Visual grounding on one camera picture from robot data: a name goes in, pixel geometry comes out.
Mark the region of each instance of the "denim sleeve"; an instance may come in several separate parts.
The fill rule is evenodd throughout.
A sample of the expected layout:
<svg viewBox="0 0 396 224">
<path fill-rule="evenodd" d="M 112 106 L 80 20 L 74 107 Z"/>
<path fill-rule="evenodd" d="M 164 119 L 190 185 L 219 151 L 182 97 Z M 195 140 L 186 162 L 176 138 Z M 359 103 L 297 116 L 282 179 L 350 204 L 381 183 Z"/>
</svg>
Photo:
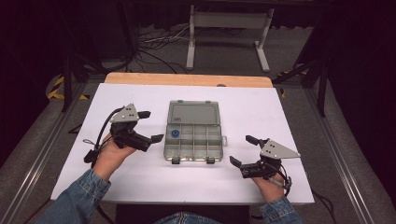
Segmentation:
<svg viewBox="0 0 396 224">
<path fill-rule="evenodd" d="M 89 223 L 110 185 L 92 169 L 88 170 L 59 195 L 37 223 Z"/>
<path fill-rule="evenodd" d="M 304 223 L 286 197 L 276 199 L 273 202 L 263 205 L 261 210 L 264 223 Z"/>
</svg>

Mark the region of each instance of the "white tabletop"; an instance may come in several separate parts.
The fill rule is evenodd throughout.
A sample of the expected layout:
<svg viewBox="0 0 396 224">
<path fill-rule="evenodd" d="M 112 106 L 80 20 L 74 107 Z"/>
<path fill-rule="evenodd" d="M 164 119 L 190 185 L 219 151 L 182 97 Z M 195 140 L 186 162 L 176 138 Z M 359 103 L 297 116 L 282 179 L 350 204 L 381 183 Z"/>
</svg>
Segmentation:
<svg viewBox="0 0 396 224">
<path fill-rule="evenodd" d="M 222 161 L 182 161 L 172 164 L 163 156 L 164 139 L 147 152 L 136 151 L 111 176 L 112 186 L 104 201 L 113 203 L 185 203 L 185 204 L 253 204 L 262 203 L 258 188 L 242 178 L 230 164 L 234 156 L 242 163 L 260 159 L 260 148 L 245 140 L 247 134 L 271 138 L 297 151 L 289 125 L 273 88 L 234 88 L 197 86 L 159 86 L 101 84 L 52 192 L 55 200 L 91 165 L 83 158 L 96 141 L 108 115 L 116 108 L 133 103 L 137 111 L 150 111 L 148 119 L 139 120 L 137 133 L 150 137 L 165 133 L 169 102 L 172 100 L 219 102 L 221 132 L 227 136 Z M 283 160 L 292 178 L 288 196 L 292 203 L 313 203 L 304 167 L 300 159 Z"/>
</svg>

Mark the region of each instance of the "human hand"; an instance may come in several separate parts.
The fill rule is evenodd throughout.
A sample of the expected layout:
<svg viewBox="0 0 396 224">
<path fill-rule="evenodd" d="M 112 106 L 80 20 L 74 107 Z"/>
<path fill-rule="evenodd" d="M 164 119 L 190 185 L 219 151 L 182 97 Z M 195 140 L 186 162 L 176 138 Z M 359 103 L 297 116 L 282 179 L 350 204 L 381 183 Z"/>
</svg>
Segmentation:
<svg viewBox="0 0 396 224">
<path fill-rule="evenodd" d="M 125 158 L 134 153 L 136 149 L 132 147 L 119 148 L 110 133 L 103 139 L 103 142 L 105 141 L 107 141 L 106 145 L 102 148 L 92 169 L 102 179 L 108 181 L 111 175 L 122 165 Z"/>
<path fill-rule="evenodd" d="M 259 187 L 260 194 L 267 203 L 285 196 L 285 190 L 270 180 L 265 180 L 262 177 L 252 177 L 251 179 L 254 181 L 257 187 Z M 282 184 L 284 183 L 284 180 L 280 174 L 274 175 L 273 179 L 279 181 Z"/>
</svg>

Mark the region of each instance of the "wooden table edge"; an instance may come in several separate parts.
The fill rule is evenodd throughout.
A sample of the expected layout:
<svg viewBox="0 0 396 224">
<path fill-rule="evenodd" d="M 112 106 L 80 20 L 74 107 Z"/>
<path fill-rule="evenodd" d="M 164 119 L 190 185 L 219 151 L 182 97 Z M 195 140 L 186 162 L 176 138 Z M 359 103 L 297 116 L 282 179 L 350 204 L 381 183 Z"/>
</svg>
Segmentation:
<svg viewBox="0 0 396 224">
<path fill-rule="evenodd" d="M 190 74 L 109 73 L 105 83 L 175 86 L 227 86 L 273 88 L 269 77 L 212 76 Z"/>
</svg>

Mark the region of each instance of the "clear plastic box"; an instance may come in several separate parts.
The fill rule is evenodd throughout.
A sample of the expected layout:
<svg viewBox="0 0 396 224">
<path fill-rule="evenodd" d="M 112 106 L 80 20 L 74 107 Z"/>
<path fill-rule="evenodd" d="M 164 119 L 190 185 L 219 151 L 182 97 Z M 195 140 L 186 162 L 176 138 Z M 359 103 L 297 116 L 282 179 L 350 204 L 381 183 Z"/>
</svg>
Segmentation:
<svg viewBox="0 0 396 224">
<path fill-rule="evenodd" d="M 173 164 L 181 161 L 221 161 L 223 145 L 219 103 L 171 101 L 163 155 Z"/>
</svg>

